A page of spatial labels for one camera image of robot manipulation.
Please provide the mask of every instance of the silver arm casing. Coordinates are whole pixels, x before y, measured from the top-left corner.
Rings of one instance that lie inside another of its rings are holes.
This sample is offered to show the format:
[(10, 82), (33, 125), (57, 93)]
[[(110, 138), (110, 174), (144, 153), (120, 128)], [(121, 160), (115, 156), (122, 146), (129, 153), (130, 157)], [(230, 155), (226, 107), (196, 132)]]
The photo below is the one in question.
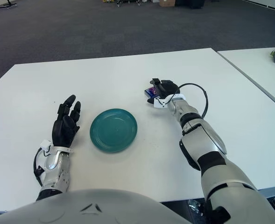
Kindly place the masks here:
[(69, 166), (68, 148), (53, 147), (45, 162), (46, 176), (40, 192), (46, 189), (58, 190), (61, 193), (66, 192), (70, 184)]
[(226, 157), (226, 147), (198, 111), (181, 99), (168, 105), (183, 129), (180, 148), (189, 164), (201, 171), (202, 189), (215, 223), (275, 223), (275, 211), (242, 170)]

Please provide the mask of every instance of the small box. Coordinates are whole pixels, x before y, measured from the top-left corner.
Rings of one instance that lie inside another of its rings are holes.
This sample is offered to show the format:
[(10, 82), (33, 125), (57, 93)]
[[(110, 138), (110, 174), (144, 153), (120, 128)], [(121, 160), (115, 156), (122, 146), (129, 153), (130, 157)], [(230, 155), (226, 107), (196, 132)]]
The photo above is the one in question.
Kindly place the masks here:
[(159, 5), (161, 7), (173, 7), (175, 6), (176, 0), (160, 0)]

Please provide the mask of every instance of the white table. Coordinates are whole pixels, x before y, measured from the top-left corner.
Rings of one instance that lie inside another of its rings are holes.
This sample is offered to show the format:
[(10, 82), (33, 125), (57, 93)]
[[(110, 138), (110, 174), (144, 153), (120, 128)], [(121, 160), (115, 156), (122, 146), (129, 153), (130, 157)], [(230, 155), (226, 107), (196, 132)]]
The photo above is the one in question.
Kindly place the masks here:
[[(201, 61), (202, 55), (209, 60)], [(228, 158), (257, 188), (275, 186), (275, 103), (212, 49), (99, 59), (18, 64), (0, 79), (0, 210), (35, 201), (40, 190), (33, 158), (51, 130), (61, 102), (75, 94), (81, 126), (72, 148), (69, 190), (124, 189), (157, 201), (203, 196), (200, 172), (179, 148), (181, 127), (169, 111), (146, 102), (151, 78), (193, 82), (209, 97), (206, 120), (226, 144)], [(196, 87), (182, 93), (200, 112)], [(105, 154), (91, 142), (93, 119), (123, 108), (138, 124), (132, 145)]]
[(219, 53), (275, 102), (275, 48), (227, 50)]

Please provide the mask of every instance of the teal plastic plate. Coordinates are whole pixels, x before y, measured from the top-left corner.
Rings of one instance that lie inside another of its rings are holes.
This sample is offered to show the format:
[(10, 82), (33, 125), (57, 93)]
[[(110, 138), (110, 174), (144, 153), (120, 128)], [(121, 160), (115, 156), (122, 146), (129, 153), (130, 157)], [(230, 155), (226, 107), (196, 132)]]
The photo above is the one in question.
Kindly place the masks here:
[(136, 133), (135, 118), (122, 109), (102, 112), (95, 118), (90, 128), (92, 142), (106, 153), (123, 151), (133, 142)]

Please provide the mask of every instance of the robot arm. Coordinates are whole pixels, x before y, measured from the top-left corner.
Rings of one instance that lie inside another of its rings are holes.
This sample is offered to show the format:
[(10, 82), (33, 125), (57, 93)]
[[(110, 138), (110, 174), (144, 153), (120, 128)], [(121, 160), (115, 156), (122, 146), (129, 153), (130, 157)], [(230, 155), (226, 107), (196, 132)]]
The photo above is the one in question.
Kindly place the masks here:
[(71, 149), (69, 147), (73, 142), (76, 132), (79, 130), (76, 123), (79, 120), (81, 107), (80, 102), (77, 102), (69, 116), (70, 108), (75, 98), (72, 95), (59, 106), (57, 120), (54, 122), (52, 129), (53, 145), (47, 140), (41, 144), (44, 154), (47, 153), (44, 165), (46, 175), (37, 201), (66, 192), (70, 184), (69, 154)]
[(228, 160), (222, 139), (184, 96), (172, 97), (175, 93), (159, 99), (161, 104), (156, 106), (167, 107), (181, 125), (183, 137), (179, 145), (188, 163), (201, 171), (206, 216), (219, 224), (275, 223), (272, 206), (242, 170)]

